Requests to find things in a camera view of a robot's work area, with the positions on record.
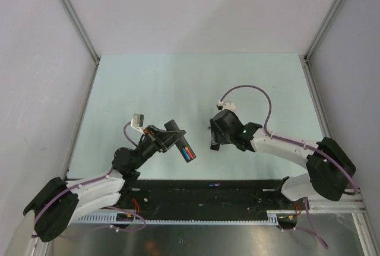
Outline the black battery compartment cover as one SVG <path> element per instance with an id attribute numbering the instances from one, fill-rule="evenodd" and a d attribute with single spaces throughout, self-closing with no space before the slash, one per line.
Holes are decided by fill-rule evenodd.
<path id="1" fill-rule="evenodd" d="M 219 151 L 220 143 L 214 138 L 211 139 L 210 149 L 214 151 Z"/>

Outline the black remote control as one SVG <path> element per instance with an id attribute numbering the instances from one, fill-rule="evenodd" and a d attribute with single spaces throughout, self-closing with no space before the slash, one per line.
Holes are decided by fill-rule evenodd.
<path id="1" fill-rule="evenodd" d="M 169 122 L 165 123 L 164 124 L 164 127 L 168 130 L 168 131 L 180 131 L 181 129 L 178 127 L 177 123 L 172 119 L 170 120 Z M 191 146 L 189 145 L 189 143 L 187 142 L 186 138 L 185 138 L 185 135 L 181 136 L 177 142 L 175 143 L 176 147 L 178 148 L 180 154 L 182 155 L 182 157 L 184 158 L 184 160 L 189 163 L 191 161 L 193 161 L 195 158 L 196 158 L 196 154 L 194 153 L 193 149 L 191 148 Z M 183 155 L 182 153 L 182 149 L 185 148 L 185 147 L 188 147 L 191 151 L 191 153 L 194 155 L 194 159 L 190 160 L 190 161 L 187 161 L 185 159 L 185 156 Z"/>

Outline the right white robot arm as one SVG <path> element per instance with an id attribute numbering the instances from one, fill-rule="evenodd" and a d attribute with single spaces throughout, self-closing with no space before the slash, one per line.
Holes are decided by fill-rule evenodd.
<path id="1" fill-rule="evenodd" d="M 284 138 L 268 135 L 259 124 L 241 123 L 231 110 L 224 109 L 210 119 L 210 149 L 233 144 L 241 151 L 267 153 L 293 162 L 307 170 L 297 177 L 285 177 L 275 189 L 274 203 L 288 209 L 304 197 L 320 195 L 330 201 L 339 201 L 345 194 L 356 167 L 331 138 L 316 143 L 288 143 Z"/>

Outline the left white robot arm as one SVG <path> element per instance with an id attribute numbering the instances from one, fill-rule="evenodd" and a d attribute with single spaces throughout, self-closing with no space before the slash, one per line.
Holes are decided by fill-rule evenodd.
<path id="1" fill-rule="evenodd" d="M 106 173 L 76 181 L 60 177 L 49 180 L 23 211 L 35 214 L 31 237 L 49 242 L 86 214 L 100 208 L 127 207 L 132 185 L 140 176 L 138 169 L 155 153 L 165 153 L 176 146 L 186 162 L 195 159 L 185 134 L 173 120 L 164 129 L 149 125 L 134 149 L 121 147 L 115 151 Z"/>

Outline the red orange AAA battery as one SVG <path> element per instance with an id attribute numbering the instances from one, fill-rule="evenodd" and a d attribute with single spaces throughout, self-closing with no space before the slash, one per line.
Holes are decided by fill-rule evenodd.
<path id="1" fill-rule="evenodd" d="M 194 159 L 194 155 L 191 153 L 190 149 L 188 147 L 185 147 L 185 150 L 187 154 L 189 155 L 190 160 Z"/>

